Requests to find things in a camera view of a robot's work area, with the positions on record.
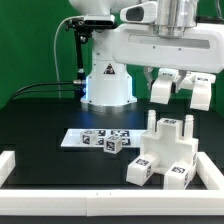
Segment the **green background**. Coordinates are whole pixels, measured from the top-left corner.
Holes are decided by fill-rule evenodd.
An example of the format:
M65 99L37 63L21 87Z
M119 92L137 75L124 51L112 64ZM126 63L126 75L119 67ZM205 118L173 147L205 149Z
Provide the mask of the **green background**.
M78 13L68 0L0 0L0 108L19 88L38 82L56 81L53 42L60 22ZM213 0L201 0L199 15L216 16ZM58 63L63 81L76 79L73 32L59 33ZM91 41L83 47L86 73L91 71ZM146 80L140 66L128 66L134 79L134 95L148 98ZM224 115L224 74L217 75L213 86L212 107ZM58 97L56 93L38 93L26 97ZM63 93L63 97L73 94ZM172 98L189 98L181 90Z

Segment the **black cable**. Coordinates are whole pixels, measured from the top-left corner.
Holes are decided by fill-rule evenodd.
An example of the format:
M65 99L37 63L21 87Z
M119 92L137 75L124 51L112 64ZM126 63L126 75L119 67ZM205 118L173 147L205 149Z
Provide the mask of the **black cable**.
M18 96L20 94L23 94L23 92L25 92L27 89L31 89L31 88L35 88L35 87L39 87L39 86L56 86L56 85L57 86L61 86L61 85L73 85L73 82L72 81L68 81L68 82L46 82L46 83L31 84L31 85L25 86L25 87L17 90L15 93L13 93L11 95L11 97L9 98L8 102L12 101L12 99L14 99L16 96Z
M83 59L82 59L82 46L81 46L80 36L77 30L74 31L74 36L75 36L75 44L76 44L77 66L78 66L78 70L80 70L80 69L83 69Z
M58 92L58 91L62 91L62 92L73 92L76 89L55 89L55 90L28 90L28 91L23 91L17 94L13 94L13 96L10 97L10 99L8 100L9 102L12 102L17 96L20 96L22 94L27 94L27 93L46 93L46 92Z
M224 24L224 19L210 16L197 16L197 23L209 23L209 24Z
M215 6L216 6L216 11L217 11L218 18L222 19L222 9L221 9L219 0L215 0Z

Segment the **white block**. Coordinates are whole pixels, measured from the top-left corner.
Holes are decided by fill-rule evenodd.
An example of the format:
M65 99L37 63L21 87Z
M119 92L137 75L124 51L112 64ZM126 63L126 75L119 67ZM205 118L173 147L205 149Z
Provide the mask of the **white block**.
M159 159L155 155L140 155L128 165L126 180L130 183L143 186L152 176L154 169L159 164Z
M88 192L73 190L0 190L0 215L86 216Z
M208 190L224 190L224 177L204 152L198 152L197 173Z
M151 102L168 104L171 95L171 86L171 80L157 78L152 86Z
M87 216L223 216L223 202L222 191L114 190L88 197Z
M82 144L93 146L98 141L98 132L87 130L80 133L80 141Z
M111 135L104 141L104 152L117 154L122 150L122 138L118 135Z
M210 80L196 76L190 108L208 111L211 97Z
M15 152L4 151L0 155L0 187L15 167Z
M184 190L189 182L191 167L181 163L174 163L164 176L164 190Z

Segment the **white frame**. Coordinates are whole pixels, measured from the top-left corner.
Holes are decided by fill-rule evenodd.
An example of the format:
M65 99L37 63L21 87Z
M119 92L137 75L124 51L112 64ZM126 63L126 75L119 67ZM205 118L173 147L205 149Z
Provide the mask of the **white frame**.
M12 171L14 152L6 154ZM203 152L197 172L212 190L0 190L0 215L224 215L224 177Z

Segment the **grey component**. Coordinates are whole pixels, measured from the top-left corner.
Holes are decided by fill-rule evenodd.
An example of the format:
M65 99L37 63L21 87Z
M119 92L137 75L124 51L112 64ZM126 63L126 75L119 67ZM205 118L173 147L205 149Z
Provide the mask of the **grey component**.
M198 48L198 49L209 49L210 43L208 40L197 40L197 39L185 39L185 38L157 38L150 36L130 35L130 43L148 44L152 46L170 46L181 48Z
M129 9L126 14L126 19L132 22L141 22L144 18L144 9L141 6Z
M152 71L153 71L152 67L150 67L150 66L144 67L144 75L145 75L146 80L148 81L147 85L148 85L149 90L151 90L151 83L153 81Z
M180 84L182 83L182 81L185 79L185 77L187 76L187 71L179 71L179 75L180 78L178 79L178 81L175 83L176 84L176 89L175 89L175 93L178 93L180 90Z
M198 0L158 0L155 35L182 37L186 27L196 26Z
M137 106L137 103L128 103L123 106L97 106L91 103L82 103L82 109L95 111L99 113L106 113L106 114L116 114L121 113L124 111L134 110Z

